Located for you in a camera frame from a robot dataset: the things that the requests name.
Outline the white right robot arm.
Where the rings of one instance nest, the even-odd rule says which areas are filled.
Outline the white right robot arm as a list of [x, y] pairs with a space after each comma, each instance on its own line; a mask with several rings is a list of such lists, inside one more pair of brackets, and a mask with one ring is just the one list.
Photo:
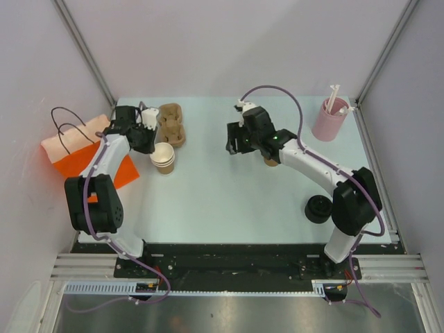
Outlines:
[[276, 130], [268, 112], [253, 103], [238, 103], [238, 122], [229, 123], [227, 151], [259, 151], [264, 159], [290, 167], [317, 185], [332, 198], [334, 230], [324, 247], [321, 273], [337, 278], [345, 270], [344, 260], [366, 234], [366, 226], [381, 220], [382, 203], [372, 172], [366, 167], [352, 170], [310, 150], [300, 138], [286, 130]]

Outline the stack of brown paper cups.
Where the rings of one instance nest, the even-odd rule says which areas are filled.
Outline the stack of brown paper cups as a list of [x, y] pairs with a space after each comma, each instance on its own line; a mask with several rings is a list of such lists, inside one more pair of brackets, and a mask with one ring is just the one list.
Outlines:
[[166, 142], [156, 143], [154, 152], [150, 154], [151, 162], [162, 175], [173, 172], [175, 158], [174, 148]]

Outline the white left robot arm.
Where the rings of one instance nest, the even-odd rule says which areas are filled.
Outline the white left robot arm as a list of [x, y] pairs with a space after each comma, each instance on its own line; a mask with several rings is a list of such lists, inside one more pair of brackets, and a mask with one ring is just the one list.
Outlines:
[[98, 151], [79, 176], [65, 180], [65, 194], [72, 227], [104, 242], [121, 257], [130, 259], [129, 269], [138, 277], [152, 272], [153, 260], [143, 254], [144, 240], [119, 232], [124, 210], [114, 179], [123, 159], [131, 151], [151, 154], [155, 151], [157, 108], [121, 105], [114, 119], [96, 136]]

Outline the brown paper cup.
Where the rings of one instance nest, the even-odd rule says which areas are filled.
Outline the brown paper cup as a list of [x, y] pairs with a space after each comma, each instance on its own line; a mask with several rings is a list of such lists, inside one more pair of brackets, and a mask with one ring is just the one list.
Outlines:
[[278, 162], [276, 162], [275, 160], [273, 160], [273, 159], [268, 159], [268, 158], [266, 158], [266, 157], [264, 157], [264, 163], [267, 165], [267, 166], [269, 166], [269, 167], [276, 167], [279, 163]]

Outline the stack of black lids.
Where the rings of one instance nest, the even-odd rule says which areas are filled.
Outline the stack of black lids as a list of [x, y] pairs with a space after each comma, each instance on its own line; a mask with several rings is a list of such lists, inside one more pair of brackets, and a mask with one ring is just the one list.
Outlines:
[[325, 223], [332, 214], [332, 201], [323, 195], [312, 196], [305, 205], [306, 218], [315, 224]]

